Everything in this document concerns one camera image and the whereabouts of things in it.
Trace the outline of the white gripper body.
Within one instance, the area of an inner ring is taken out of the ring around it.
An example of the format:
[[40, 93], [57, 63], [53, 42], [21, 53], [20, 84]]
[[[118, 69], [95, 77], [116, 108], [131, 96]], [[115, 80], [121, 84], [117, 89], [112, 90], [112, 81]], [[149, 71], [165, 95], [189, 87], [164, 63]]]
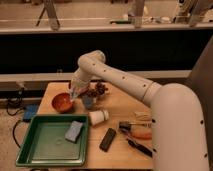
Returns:
[[69, 92], [76, 92], [77, 97], [89, 88], [91, 75], [82, 69], [77, 69], [72, 75]]

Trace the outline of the light gripper finger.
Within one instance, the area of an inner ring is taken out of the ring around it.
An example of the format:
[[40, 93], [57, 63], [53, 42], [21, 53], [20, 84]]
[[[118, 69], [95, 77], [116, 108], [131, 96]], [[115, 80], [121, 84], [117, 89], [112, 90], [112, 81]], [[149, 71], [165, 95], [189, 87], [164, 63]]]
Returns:
[[76, 92], [70, 92], [70, 100], [75, 100], [77, 98], [77, 93]]

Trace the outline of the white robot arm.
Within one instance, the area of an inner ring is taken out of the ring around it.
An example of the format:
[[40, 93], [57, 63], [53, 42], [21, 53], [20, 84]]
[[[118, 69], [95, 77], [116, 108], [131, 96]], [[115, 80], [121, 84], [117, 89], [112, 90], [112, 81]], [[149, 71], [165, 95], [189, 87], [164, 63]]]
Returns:
[[154, 171], [210, 171], [205, 120], [199, 98], [189, 87], [160, 85], [105, 64], [96, 50], [78, 58], [71, 79], [71, 96], [77, 97], [97, 76], [141, 101], [152, 114]]

